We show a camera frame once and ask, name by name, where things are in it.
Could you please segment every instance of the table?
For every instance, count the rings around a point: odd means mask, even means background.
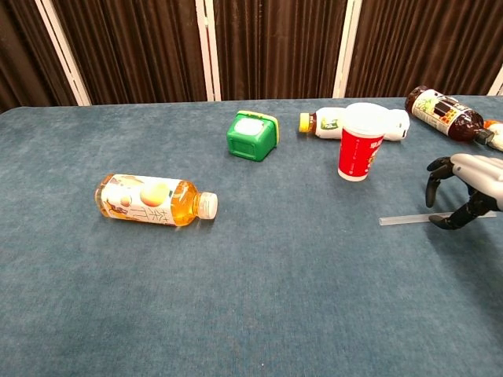
[[[503,119],[503,98],[457,96]],[[403,98],[16,108],[0,115],[0,375],[503,375],[503,216],[460,231],[379,217],[424,205],[425,167],[503,157],[411,119],[369,177],[337,175],[338,141],[300,112]],[[238,110],[278,118],[261,163],[228,153]],[[193,181],[215,221],[104,218],[109,173]]]

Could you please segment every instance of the white strip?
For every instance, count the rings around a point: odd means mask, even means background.
[[[358,30],[361,9],[362,0],[347,0],[332,98],[344,98],[346,95],[347,79],[351,69],[351,60],[353,59],[354,42],[356,41],[356,31]]]
[[[443,218],[446,218],[453,214],[453,212],[442,212],[442,213],[437,213],[436,215],[442,216]],[[385,225],[401,225],[401,224],[414,224],[417,222],[428,222],[429,217],[434,214],[411,214],[410,216],[394,216],[390,218],[379,218],[379,225],[385,226]],[[493,212],[490,210],[483,216],[479,216],[479,218],[495,218],[496,217],[496,212]]]
[[[500,71],[498,72],[496,79],[494,79],[493,85],[487,92],[488,96],[501,96],[503,95],[503,64],[501,65]]]
[[[196,0],[197,27],[199,28],[199,40],[201,54],[203,55],[204,82],[206,84],[206,97],[208,101],[214,101],[213,80],[211,78],[210,49],[207,43],[207,18],[204,12],[204,0]]]
[[[215,34],[215,12],[213,10],[213,0],[204,0],[206,5],[207,17],[207,33],[210,42],[210,58],[211,58],[211,80],[213,82],[213,93],[215,101],[221,101],[220,96],[220,74],[218,73],[218,54],[217,54],[217,38]]]
[[[86,87],[80,75],[72,51],[70,50],[68,40],[64,36],[63,28],[56,10],[51,0],[35,0],[40,16],[46,25],[47,32],[53,42],[57,57],[60,60],[63,71],[66,75],[68,83],[72,88],[73,95],[79,106],[88,106],[91,104],[87,94]]]

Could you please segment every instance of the yellow liquid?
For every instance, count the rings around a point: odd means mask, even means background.
[[[109,174],[96,188],[94,193],[94,200],[103,216],[110,218],[107,210],[103,207],[101,200],[101,192],[107,185],[108,181],[114,176]],[[183,226],[190,224],[194,218],[197,217],[197,208],[199,207],[200,193],[197,191],[196,186],[189,181],[180,181],[174,190],[171,199],[171,214],[173,215],[174,225]],[[118,218],[123,220],[137,221],[136,219],[129,218],[123,214],[116,214]]]

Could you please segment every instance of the dark brown bottle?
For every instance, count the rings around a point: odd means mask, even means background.
[[[484,129],[482,116],[426,86],[418,86],[406,99],[406,110],[455,141],[486,145],[494,133]]]

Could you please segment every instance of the white plastic straw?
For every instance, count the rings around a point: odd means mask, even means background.
[[[442,212],[437,213],[438,216],[447,217],[450,216],[453,212]],[[428,222],[429,217],[433,214],[411,214],[410,216],[394,216],[390,218],[379,218],[379,225],[401,225],[401,224],[413,224],[416,222]],[[479,216],[479,218],[495,218],[496,212],[490,210],[483,216]]]

